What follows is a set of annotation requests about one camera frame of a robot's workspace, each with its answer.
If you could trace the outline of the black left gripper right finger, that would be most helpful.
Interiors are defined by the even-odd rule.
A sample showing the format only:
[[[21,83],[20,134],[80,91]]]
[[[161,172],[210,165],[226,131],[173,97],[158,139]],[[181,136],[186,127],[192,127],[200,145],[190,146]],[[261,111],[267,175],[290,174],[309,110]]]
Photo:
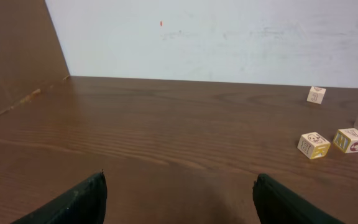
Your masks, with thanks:
[[[252,198],[261,224],[340,224],[267,174],[254,181]]]

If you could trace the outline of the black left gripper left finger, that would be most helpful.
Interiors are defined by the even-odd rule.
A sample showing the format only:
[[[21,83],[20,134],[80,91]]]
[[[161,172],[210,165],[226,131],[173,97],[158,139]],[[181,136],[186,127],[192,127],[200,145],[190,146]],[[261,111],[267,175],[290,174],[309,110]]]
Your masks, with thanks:
[[[98,172],[13,224],[103,224],[107,196],[106,178]]]

